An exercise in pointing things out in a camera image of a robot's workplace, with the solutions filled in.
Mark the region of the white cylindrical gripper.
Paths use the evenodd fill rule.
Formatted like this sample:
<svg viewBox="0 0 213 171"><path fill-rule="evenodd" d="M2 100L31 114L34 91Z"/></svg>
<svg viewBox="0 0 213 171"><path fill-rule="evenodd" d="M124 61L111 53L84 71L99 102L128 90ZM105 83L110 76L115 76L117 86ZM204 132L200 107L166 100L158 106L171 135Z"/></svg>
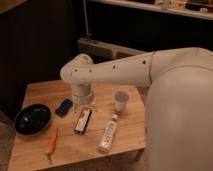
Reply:
<svg viewBox="0 0 213 171"><path fill-rule="evenodd" d="M76 108L89 105L93 100L94 92L90 83L72 86L72 101Z"/></svg>

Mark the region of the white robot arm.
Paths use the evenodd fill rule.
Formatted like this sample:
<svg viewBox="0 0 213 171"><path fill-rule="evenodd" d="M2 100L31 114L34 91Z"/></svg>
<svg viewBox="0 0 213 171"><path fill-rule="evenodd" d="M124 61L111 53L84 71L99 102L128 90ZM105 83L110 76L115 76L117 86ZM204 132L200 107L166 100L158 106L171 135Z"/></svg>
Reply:
<svg viewBox="0 0 213 171"><path fill-rule="evenodd" d="M80 54L60 76L80 104L89 101L93 82L147 87L149 171L213 171L212 51L161 50L99 64Z"/></svg>

